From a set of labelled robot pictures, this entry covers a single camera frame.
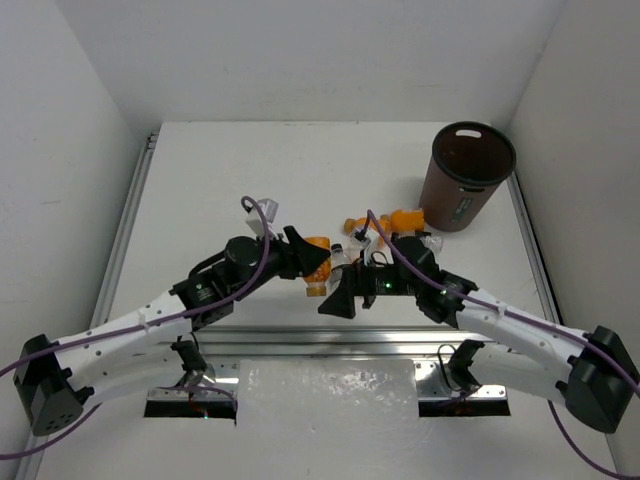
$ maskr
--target purple cable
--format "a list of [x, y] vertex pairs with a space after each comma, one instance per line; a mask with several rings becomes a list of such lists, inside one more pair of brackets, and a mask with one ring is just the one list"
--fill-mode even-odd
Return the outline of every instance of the purple cable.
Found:
[[51, 445], [54, 445], [54, 444], [58, 443], [63, 438], [65, 438], [65, 437], [71, 435], [73, 432], [75, 432], [80, 425], [82, 425], [84, 422], [86, 422], [88, 420], [88, 418], [95, 413], [95, 411], [98, 409], [99, 406], [100, 405], [96, 405], [95, 407], [93, 407], [91, 410], [89, 410], [87, 412], [86, 415], [84, 415], [83, 417], [81, 417], [77, 421], [75, 421], [73, 424], [71, 424], [71, 426], [69, 426], [69, 428], [67, 428], [64, 432], [62, 432], [60, 435], [58, 435], [53, 440], [49, 440], [48, 442], [45, 442], [45, 443], [43, 443], [42, 445], [40, 445], [38, 447], [32, 448], [31, 450], [26, 450], [24, 452], [20, 452], [20, 453], [0, 453], [0, 461], [3, 461], [3, 460], [19, 460], [20, 458], [27, 457], [29, 455], [33, 455], [34, 453], [38, 453], [38, 452], [41, 452], [42, 450], [45, 450], [45, 449], [49, 448]]
[[621, 473], [611, 472], [611, 471], [607, 470], [606, 468], [598, 465], [596, 462], [591, 460], [589, 457], [587, 457], [587, 454], [584, 453], [582, 450], [580, 450], [580, 448], [578, 448], [576, 443], [573, 441], [573, 439], [569, 435], [569, 432], [567, 432], [567, 429], [565, 428], [563, 423], [560, 421], [560, 417], [558, 416], [558, 412], [556, 411], [556, 407], [553, 405], [553, 402], [548, 402], [548, 403], [549, 403], [549, 409], [551, 410], [551, 416], [555, 420], [556, 425], [558, 425], [558, 428], [560, 429], [560, 433], [562, 434], [564, 439], [567, 441], [569, 446], [573, 449], [573, 451], [576, 452], [576, 454], [582, 460], [584, 460], [584, 462], [587, 465], [589, 465], [591, 468], [599, 471], [600, 473], [604, 473], [605, 475], [607, 475], [609, 477], [617, 478], [619, 480], [637, 480], [637, 479], [640, 479], [640, 476], [623, 475]]
[[[219, 300], [219, 301], [217, 301], [215, 303], [212, 303], [211, 305], [206, 305], [204, 307], [193, 308], [191, 310], [185, 310], [184, 312], [174, 313], [172, 315], [167, 315], [165, 317], [157, 318], [156, 320], [152, 320], [150, 322], [147, 322], [148, 326], [153, 327], [153, 326], [156, 326], [156, 325], [162, 325], [162, 324], [170, 322], [172, 320], [176, 320], [178, 318], [191, 317], [193, 315], [200, 315], [202, 313], [208, 312], [209, 310], [213, 310], [215, 308], [218, 308], [218, 307], [221, 307], [223, 305], [226, 305], [227, 303], [231, 303], [236, 298], [242, 296], [246, 291], [248, 291], [253, 286], [254, 283], [256, 283], [258, 281], [258, 278], [262, 274], [262, 271], [264, 270], [264, 267], [265, 267], [265, 265], [267, 263], [267, 258], [269, 257], [269, 243], [270, 243], [270, 238], [269, 238], [269, 233], [268, 233], [269, 232], [269, 222], [267, 221], [267, 218], [264, 216], [264, 212], [260, 208], [260, 205], [258, 204], [258, 202], [256, 202], [253, 198], [248, 197], [248, 196], [242, 197], [241, 203], [242, 203], [242, 206], [244, 208], [247, 208], [247, 206], [246, 206], [247, 202], [250, 203], [251, 206], [253, 208], [255, 208], [256, 211], [258, 212], [258, 215], [260, 216], [260, 221], [262, 222], [263, 230], [265, 232], [264, 248], [262, 250], [262, 258], [260, 259], [260, 263], [258, 264], [258, 268], [256, 269], [256, 271], [253, 274], [253, 276], [237, 292], [232, 293], [231, 295], [229, 295], [226, 298], [223, 298], [222, 300]], [[114, 330], [112, 332], [101, 333], [99, 335], [93, 335], [91, 337], [81, 338], [79, 340], [74, 340], [73, 342], [65, 343], [64, 345], [55, 345], [55, 346], [52, 346], [52, 347], [49, 347], [49, 348], [45, 348], [44, 350], [40, 350], [39, 352], [33, 353], [31, 355], [27, 355], [26, 357], [20, 358], [20, 359], [16, 360], [15, 362], [9, 364], [8, 366], [6, 366], [2, 370], [0, 370], [0, 378], [4, 377], [9, 372], [12, 372], [16, 368], [18, 368], [18, 367], [20, 367], [20, 366], [22, 366], [22, 365], [24, 365], [26, 363], [29, 363], [29, 362], [31, 362], [33, 360], [36, 360], [38, 358], [44, 357], [45, 355], [49, 355], [50, 353], [55, 353], [55, 352], [59, 352], [59, 351], [62, 351], [62, 350], [70, 350], [72, 348], [81, 347], [81, 346], [87, 345], [89, 343], [99, 342], [101, 340], [106, 340], [108, 338], [113, 338], [113, 337], [119, 337], [121, 335], [128, 335], [130, 333], [138, 332], [138, 331], [144, 330], [144, 329], [145, 329], [145, 327], [143, 325], [135, 325], [133, 327], [122, 328], [120, 330]], [[70, 425], [68, 427], [68, 429], [64, 431], [64, 433], [58, 435], [53, 440], [50, 440], [50, 441], [40, 445], [39, 447], [35, 447], [35, 448], [29, 449], [29, 450], [25, 450], [24, 452], [0, 454], [0, 461], [3, 461], [3, 460], [19, 460], [21, 458], [33, 455], [34, 453], [41, 452], [45, 448], [48, 448], [51, 445], [54, 445], [54, 444], [58, 443], [60, 440], [62, 440], [63, 438], [65, 438], [66, 436], [68, 436], [69, 434], [74, 432], [80, 425], [82, 425], [91, 415], [93, 415], [93, 413], [96, 411], [96, 409], [99, 406], [100, 405], [97, 405], [97, 406], [93, 407], [91, 410], [89, 410], [89, 412], [87, 412], [86, 415], [84, 415], [79, 420], [77, 420], [72, 425]]]
[[[398, 248], [393, 243], [391, 243], [391, 240], [389, 239], [387, 234], [384, 233], [384, 230], [382, 230], [382, 228], [380, 227], [380, 224], [378, 223], [378, 220], [376, 219], [374, 213], [371, 210], [367, 210], [367, 218], [371, 219], [371, 222], [376, 226], [380, 236], [385, 241], [387, 246], [391, 249], [391, 251], [396, 256], [396, 258], [398, 258], [398, 260], [400, 260], [400, 262], [411, 271], [411, 273], [413, 273], [416, 277], [418, 277], [420, 280], [422, 280], [427, 285], [429, 285], [429, 286], [431, 286], [433, 288], [436, 288], [438, 290], [447, 290], [447, 288], [444, 285], [441, 285], [438, 282], [436, 282], [436, 281], [430, 279], [429, 277], [427, 277], [426, 275], [424, 275], [420, 270], [418, 270], [414, 265], [412, 265], [411, 262], [404, 255], [402, 255], [400, 250], [398, 250]], [[454, 295], [454, 296], [456, 296], [458, 298], [461, 298], [462, 300], [465, 300], [465, 301], [468, 301], [468, 302], [471, 302], [471, 303], [475, 303], [476, 305], [480, 305], [482, 307], [488, 308], [489, 310], [493, 310], [494, 312], [499, 312], [500, 311], [499, 308], [496, 305], [492, 304], [492, 303], [485, 302], [483, 300], [478, 300], [476, 298], [469, 297], [468, 295], [465, 295], [463, 293], [456, 292], [456, 291], [453, 291], [453, 290], [449, 291], [449, 293], [451, 293], [452, 295]], [[590, 344], [584, 338], [572, 335], [571, 333], [565, 332], [564, 330], [561, 330], [561, 329], [555, 327], [554, 325], [551, 325], [551, 324], [548, 324], [548, 323], [539, 322], [537, 320], [534, 320], [532, 318], [526, 317], [525, 315], [521, 315], [519, 313], [515, 313], [515, 312], [511, 312], [509, 310], [506, 310], [504, 312], [504, 314], [507, 317], [511, 317], [511, 318], [513, 318], [515, 320], [519, 320], [520, 322], [523, 322], [523, 323], [525, 323], [527, 325], [531, 325], [531, 326], [540, 328], [542, 330], [546, 330], [548, 332], [552, 332], [555, 335], [560, 335], [561, 337], [565, 337], [565, 338], [567, 338], [567, 339], [569, 339], [569, 340], [571, 340], [571, 341], [583, 346], [584, 348], [590, 350], [595, 355], [599, 356], [605, 362], [607, 362], [607, 364], [609, 364], [609, 366], [611, 366], [611, 368], [613, 368], [616, 371], [616, 373], [618, 375], [620, 375], [625, 380], [625, 382], [627, 382], [629, 384], [629, 386], [633, 389], [633, 392], [638, 397], [640, 397], [640, 386], [638, 386], [638, 384], [633, 380], [633, 378], [631, 378], [631, 376], [627, 372], [625, 372], [624, 369], [620, 365], [618, 365], [618, 363], [613, 358], [611, 358], [609, 355], [607, 355], [605, 352], [600, 350], [595, 345]], [[563, 437], [567, 440], [567, 442], [569, 443], [571, 448], [573, 448], [573, 450], [576, 452], [576, 454], [580, 458], [582, 458], [585, 462], [587, 462], [588, 465], [590, 465], [591, 467], [595, 468], [599, 472], [604, 473], [605, 475], [609, 475], [612, 478], [617, 478], [617, 479], [622, 479], [622, 480], [640, 479], [640, 476], [627, 476], [627, 475], [621, 475], [621, 474], [618, 474], [618, 473], [615, 473], [615, 472], [611, 472], [611, 471], [607, 470], [606, 468], [604, 468], [604, 467], [598, 465], [597, 463], [595, 463], [593, 460], [591, 460], [589, 457], [587, 457], [578, 448], [578, 446], [573, 442], [571, 437], [569, 437], [569, 434], [567, 433], [567, 430], [564, 428], [564, 425], [560, 421], [560, 418], [557, 416], [555, 408], [553, 408], [553, 405], [551, 405], [551, 414], [553, 415], [553, 418], [556, 421], [556, 424], [558, 425], [558, 428], [560, 429], [560, 432], [562, 433]]]

